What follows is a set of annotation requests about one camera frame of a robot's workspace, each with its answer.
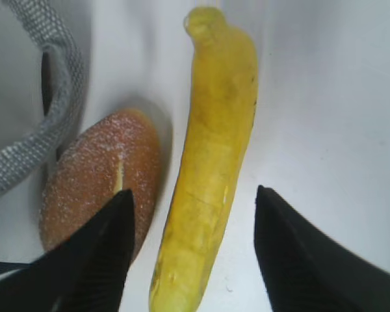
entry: woven mesh strap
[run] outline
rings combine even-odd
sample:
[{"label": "woven mesh strap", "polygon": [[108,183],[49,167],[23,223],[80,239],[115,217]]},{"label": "woven mesh strap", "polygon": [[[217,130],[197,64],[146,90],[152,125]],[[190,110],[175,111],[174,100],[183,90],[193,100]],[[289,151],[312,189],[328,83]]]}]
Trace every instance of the woven mesh strap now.
[{"label": "woven mesh strap", "polygon": [[69,133],[81,110],[84,65],[71,32],[46,0],[3,0],[31,39],[57,65],[51,108],[36,131],[0,150],[0,196],[40,166]]}]

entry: yellow banana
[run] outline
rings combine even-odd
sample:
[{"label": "yellow banana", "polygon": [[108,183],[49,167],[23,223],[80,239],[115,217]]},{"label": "yellow banana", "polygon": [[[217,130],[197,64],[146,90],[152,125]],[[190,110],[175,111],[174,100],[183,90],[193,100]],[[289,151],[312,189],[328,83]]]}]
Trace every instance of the yellow banana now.
[{"label": "yellow banana", "polygon": [[197,310],[224,236],[257,100],[250,37],[212,7],[193,9],[185,28],[195,48],[190,114],[151,312]]}]

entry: brown bun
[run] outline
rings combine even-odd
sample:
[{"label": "brown bun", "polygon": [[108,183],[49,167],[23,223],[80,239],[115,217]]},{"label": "brown bun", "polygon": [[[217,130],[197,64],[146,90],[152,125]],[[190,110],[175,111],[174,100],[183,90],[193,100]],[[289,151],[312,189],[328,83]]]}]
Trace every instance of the brown bun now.
[{"label": "brown bun", "polygon": [[151,224],[160,176],[159,139],[142,112],[124,109],[102,119],[69,146],[45,186],[40,221],[45,250],[69,238],[118,190],[131,189],[134,260]]}]

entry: white surface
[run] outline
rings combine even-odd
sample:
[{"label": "white surface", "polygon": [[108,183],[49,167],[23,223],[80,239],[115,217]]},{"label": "white surface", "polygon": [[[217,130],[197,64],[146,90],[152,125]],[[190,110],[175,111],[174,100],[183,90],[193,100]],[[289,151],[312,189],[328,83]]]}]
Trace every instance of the white surface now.
[{"label": "white surface", "polygon": [[[182,22],[194,2],[95,0],[93,7],[81,129],[135,93],[158,103],[173,126],[164,193],[120,311],[148,311],[185,139],[192,46]],[[223,6],[234,8],[231,0]],[[266,0],[261,9],[229,16],[252,27],[260,45],[259,102],[199,312],[270,311],[252,244],[258,184],[275,188],[329,236],[390,272],[390,0]]]},{"label": "white surface", "polygon": [[[34,130],[43,118],[40,52],[0,3],[0,148]],[[31,261],[42,252],[37,222],[41,171],[0,198],[0,261]]]}]

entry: bread roll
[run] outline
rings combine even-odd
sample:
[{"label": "bread roll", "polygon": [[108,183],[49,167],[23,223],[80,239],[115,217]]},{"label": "bread roll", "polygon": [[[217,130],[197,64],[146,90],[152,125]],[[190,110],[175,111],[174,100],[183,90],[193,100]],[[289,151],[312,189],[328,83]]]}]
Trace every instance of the bread roll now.
[{"label": "bread roll", "polygon": [[117,191],[131,189],[134,260],[151,224],[160,176],[161,147],[150,120],[136,109],[104,118],[69,146],[45,186],[40,220],[45,250],[69,238]]}]

